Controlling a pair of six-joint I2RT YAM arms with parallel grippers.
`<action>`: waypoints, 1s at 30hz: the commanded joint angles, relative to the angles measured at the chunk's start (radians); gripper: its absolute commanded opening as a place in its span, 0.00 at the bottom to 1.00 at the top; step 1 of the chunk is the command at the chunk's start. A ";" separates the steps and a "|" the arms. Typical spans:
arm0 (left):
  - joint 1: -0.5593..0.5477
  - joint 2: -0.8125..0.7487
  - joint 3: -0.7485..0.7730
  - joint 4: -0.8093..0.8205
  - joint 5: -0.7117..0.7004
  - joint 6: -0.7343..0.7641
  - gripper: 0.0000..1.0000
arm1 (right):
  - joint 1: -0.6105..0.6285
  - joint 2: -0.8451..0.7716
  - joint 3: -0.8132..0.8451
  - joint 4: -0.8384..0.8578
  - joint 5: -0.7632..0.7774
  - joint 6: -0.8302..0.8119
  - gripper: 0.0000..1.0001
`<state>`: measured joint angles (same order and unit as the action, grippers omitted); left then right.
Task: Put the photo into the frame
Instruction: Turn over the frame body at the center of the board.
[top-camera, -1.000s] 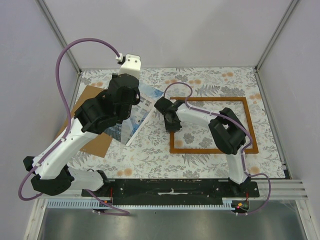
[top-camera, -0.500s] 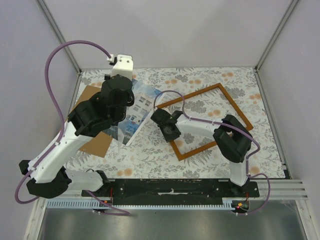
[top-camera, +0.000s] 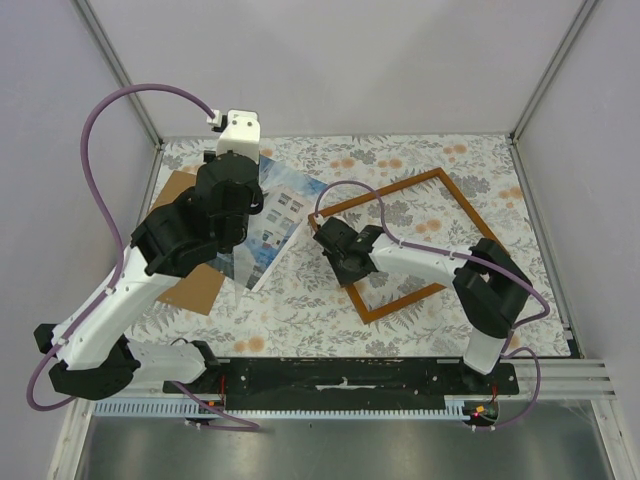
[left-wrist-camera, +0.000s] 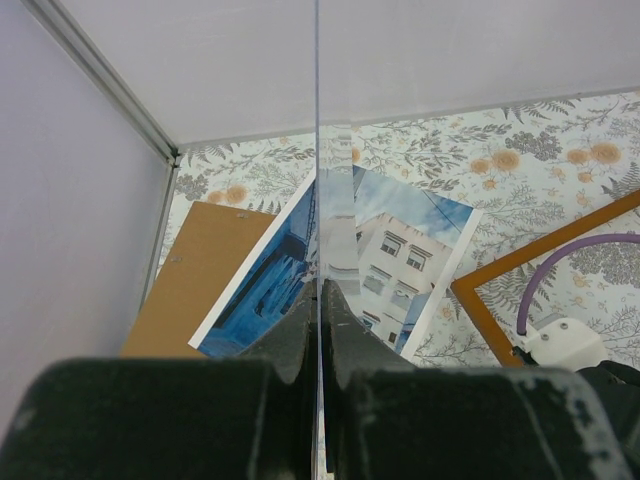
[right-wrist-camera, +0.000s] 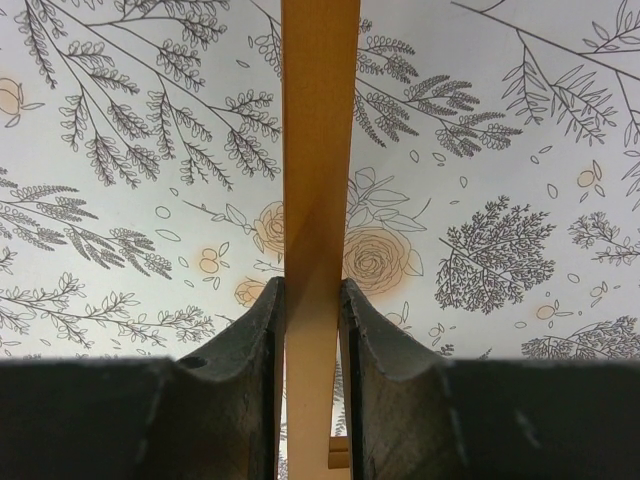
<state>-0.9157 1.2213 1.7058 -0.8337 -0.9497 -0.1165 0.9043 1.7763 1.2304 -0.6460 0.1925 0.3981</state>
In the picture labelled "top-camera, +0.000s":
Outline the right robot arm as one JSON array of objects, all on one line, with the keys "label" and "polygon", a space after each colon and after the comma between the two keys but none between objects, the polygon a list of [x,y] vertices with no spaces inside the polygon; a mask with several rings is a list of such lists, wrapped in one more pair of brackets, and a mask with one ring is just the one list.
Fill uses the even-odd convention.
[{"label": "right robot arm", "polygon": [[394,241],[381,226],[356,231],[335,217],[324,221],[313,239],[343,287],[373,273],[394,273],[452,289],[472,326],[459,384],[477,394],[493,383],[507,337],[533,295],[530,280],[496,241],[482,238],[459,252]]}]

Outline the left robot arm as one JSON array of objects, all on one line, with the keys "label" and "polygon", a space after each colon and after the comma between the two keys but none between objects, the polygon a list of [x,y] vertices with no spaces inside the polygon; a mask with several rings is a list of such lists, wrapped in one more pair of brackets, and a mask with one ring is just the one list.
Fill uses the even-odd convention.
[{"label": "left robot arm", "polygon": [[203,160],[194,186],[137,226],[114,278],[84,310],[36,328],[40,351],[56,360],[48,372],[55,392],[102,400],[134,383],[179,382],[202,393],[219,384],[204,342],[146,346],[125,335],[166,290],[243,243],[250,217],[263,208],[259,154],[207,151]]}]

